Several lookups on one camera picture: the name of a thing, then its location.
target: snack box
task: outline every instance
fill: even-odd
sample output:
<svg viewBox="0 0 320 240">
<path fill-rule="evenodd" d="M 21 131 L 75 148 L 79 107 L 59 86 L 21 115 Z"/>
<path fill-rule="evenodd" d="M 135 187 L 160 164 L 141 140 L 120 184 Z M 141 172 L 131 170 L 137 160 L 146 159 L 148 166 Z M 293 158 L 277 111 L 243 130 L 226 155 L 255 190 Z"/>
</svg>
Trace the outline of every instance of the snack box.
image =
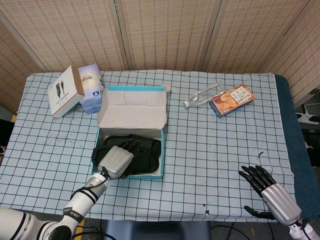
<svg viewBox="0 0 320 240">
<path fill-rule="evenodd" d="M 241 84 L 235 88 L 225 91 L 217 96 L 214 96 L 209 105 L 218 116 L 222 116 L 241 108 L 255 99 L 255 95 L 245 85 Z"/>
</svg>

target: floor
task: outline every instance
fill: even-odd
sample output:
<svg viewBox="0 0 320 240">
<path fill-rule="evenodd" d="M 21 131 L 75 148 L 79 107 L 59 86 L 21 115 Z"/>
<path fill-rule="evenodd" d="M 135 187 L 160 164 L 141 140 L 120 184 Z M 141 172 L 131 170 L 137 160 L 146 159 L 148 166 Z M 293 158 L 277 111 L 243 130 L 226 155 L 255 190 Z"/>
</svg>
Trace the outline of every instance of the floor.
<svg viewBox="0 0 320 240">
<path fill-rule="evenodd" d="M 310 99 L 307 103 L 320 103 L 320 94 L 318 96 Z M 318 105 L 311 105 L 307 107 L 310 114 L 320 116 L 320 106 Z M 13 114 L 6 109 L 0 106 L 0 119 L 10 121 L 12 119 Z M 308 125 L 302 125 L 301 128 L 308 128 Z M 320 129 L 320 126 L 313 126 L 314 129 Z M 314 169 L 314 172 L 318 177 L 320 176 L 320 170 Z M 43 213 L 33 213 L 38 219 L 40 220 L 51 220 L 51 221 L 59 221 L 62 219 L 62 216 L 53 215 L 53 214 L 43 214 Z M 231 226 L 232 222 L 210 222 L 210 226 Z M 312 227 L 320 233 L 320 217 L 313 218 L 310 220 L 310 224 Z M 94 226 L 99 228 L 100 220 L 99 219 L 92 219 L 86 218 L 85 219 L 85 226 Z M 106 221 L 102 221 L 102 229 L 106 227 Z M 252 223 L 252 222 L 237 222 L 233 225 L 234 228 L 242 231 L 250 240 L 289 240 L 291 239 L 289 235 L 289 228 L 283 226 L 277 222 L 270 223 Z M 86 228 L 85 231 L 94 231 L 94 229 Z M 100 236 L 88 236 L 85 235 L 82 237 L 82 240 L 101 240 L 102 237 Z M 211 239 L 212 240 L 246 240 L 244 236 L 238 233 L 236 230 L 232 230 L 230 232 L 230 228 L 228 227 L 215 227 L 211 230 Z"/>
</svg>

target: beige bamboo screen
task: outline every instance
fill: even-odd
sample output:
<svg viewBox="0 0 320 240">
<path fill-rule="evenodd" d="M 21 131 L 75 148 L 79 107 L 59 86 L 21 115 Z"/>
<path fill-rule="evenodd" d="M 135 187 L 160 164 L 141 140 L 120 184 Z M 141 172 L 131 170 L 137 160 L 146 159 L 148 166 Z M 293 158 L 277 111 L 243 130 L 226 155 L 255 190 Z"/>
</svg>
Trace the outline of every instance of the beige bamboo screen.
<svg viewBox="0 0 320 240">
<path fill-rule="evenodd" d="M 313 52 L 319 56 L 319 14 L 312 9 L 312 18 L 305 11 L 315 3 L 319 7 L 317 0 L 0 0 L 0 91 L 8 93 L 0 103 L 16 111 L 32 72 L 92 63 L 101 70 L 225 73 L 257 73 L 264 66 L 287 77 L 297 98 L 297 92 L 305 94 L 306 78 L 319 80 L 319 65 L 306 68 L 317 62 Z M 308 37 L 287 49 L 297 36 L 304 39 L 299 34 Z M 279 44 L 283 56 L 275 54 Z M 300 56 L 293 62 L 308 73 L 285 71 L 285 55 L 293 52 Z"/>
<path fill-rule="evenodd" d="M 320 88 L 320 1 L 312 0 L 262 68 L 286 77 L 295 106 Z"/>
</svg>

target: bottle cap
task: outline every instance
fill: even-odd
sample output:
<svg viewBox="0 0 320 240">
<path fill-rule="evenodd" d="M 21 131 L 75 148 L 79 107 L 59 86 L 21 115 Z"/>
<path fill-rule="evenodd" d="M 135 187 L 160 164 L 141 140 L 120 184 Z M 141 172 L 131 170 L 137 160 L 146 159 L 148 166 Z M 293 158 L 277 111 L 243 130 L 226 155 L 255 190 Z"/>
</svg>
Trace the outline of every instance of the bottle cap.
<svg viewBox="0 0 320 240">
<path fill-rule="evenodd" d="M 189 107 L 189 102 L 188 101 L 184 101 L 183 105 L 187 108 L 187 107 Z"/>
</svg>

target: grid tablecloth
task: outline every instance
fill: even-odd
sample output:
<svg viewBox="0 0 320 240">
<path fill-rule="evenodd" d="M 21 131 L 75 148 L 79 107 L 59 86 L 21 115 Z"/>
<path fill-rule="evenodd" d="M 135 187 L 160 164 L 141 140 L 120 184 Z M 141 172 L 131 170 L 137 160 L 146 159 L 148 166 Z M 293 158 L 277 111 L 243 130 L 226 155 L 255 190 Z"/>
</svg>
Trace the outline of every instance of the grid tablecloth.
<svg viewBox="0 0 320 240">
<path fill-rule="evenodd" d="M 77 104 L 51 116 L 47 87 L 61 73 L 27 78 L 16 123 L 0 167 L 2 207 L 62 214 L 73 191 L 90 178 L 97 114 Z M 240 178 L 241 166 L 262 165 L 294 198 L 275 77 L 172 70 L 103 71 L 104 85 L 171 84 L 167 99 L 163 180 L 119 179 L 87 217 L 137 221 L 263 221 L 243 207 L 265 210 Z M 212 83 L 246 84 L 256 99 L 217 118 L 209 105 L 182 102 Z"/>
</svg>

